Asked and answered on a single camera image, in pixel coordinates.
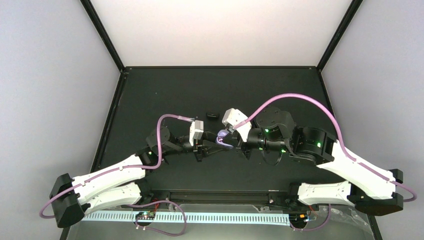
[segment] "black metal frame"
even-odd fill
[[[104,128],[103,128],[103,132],[101,134],[100,142],[99,142],[99,145],[98,145],[95,157],[94,157],[94,161],[93,161],[93,164],[91,166],[90,172],[95,172],[100,167],[100,162],[101,162],[101,159],[103,157],[103,153],[105,151],[105,147],[106,147],[106,144],[107,144],[107,141],[108,141],[108,138],[109,138],[111,126],[112,126],[112,123],[113,123],[113,120],[114,120],[114,117],[115,117],[115,114],[116,114],[116,110],[118,108],[119,101],[121,99],[121,94],[122,94],[123,89],[124,89],[124,85],[125,85],[125,82],[126,82],[126,79],[127,79],[126,75],[128,74],[128,72],[126,71],[126,68],[125,68],[124,64],[122,63],[114,45],[112,44],[112,41],[109,38],[109,35],[107,34],[106,29],[103,26],[99,16],[97,15],[96,10],[95,10],[93,4],[91,3],[91,1],[90,0],[80,0],[80,1],[81,1],[82,5],[84,6],[88,16],[90,17],[92,23],[94,24],[94,26],[95,26],[98,34],[100,35],[104,45],[106,46],[111,57],[113,58],[113,61],[115,62],[117,68],[121,72],[121,74],[119,76],[118,84],[117,84],[117,87],[116,87],[116,90],[115,90],[115,93],[114,93],[114,96],[113,96],[113,100],[112,100],[112,103],[110,105],[109,113],[107,115],[106,122],[105,122],[105,125],[104,125]],[[336,49],[337,44],[339,43],[340,39],[342,38],[343,33],[348,28],[349,23],[352,21],[355,13],[357,12],[358,8],[360,7],[360,5],[362,3],[362,1],[363,0],[352,0],[349,8],[347,9],[346,13],[344,14],[343,19],[341,20],[339,26],[337,27],[337,30],[335,31],[330,43],[328,44],[325,52],[323,53],[319,63],[317,64],[317,67],[316,67],[316,71],[318,73],[320,82],[322,84],[322,88],[324,89],[324,92],[325,92],[325,98],[326,98],[327,104],[329,106],[329,110],[332,114],[334,114],[333,109],[332,109],[332,106],[331,106],[331,103],[330,103],[329,96],[328,96],[327,91],[326,91],[326,87],[325,87],[324,80],[323,80],[323,77],[321,75],[321,72],[323,71],[328,60],[330,59],[332,53]],[[368,220],[369,220],[371,229],[374,233],[374,238],[376,240],[382,240],[382,236],[381,236],[379,227],[377,225],[376,218],[374,216],[368,216]],[[65,240],[67,238],[69,230],[70,230],[69,227],[63,229],[62,235],[60,236],[61,240]]]

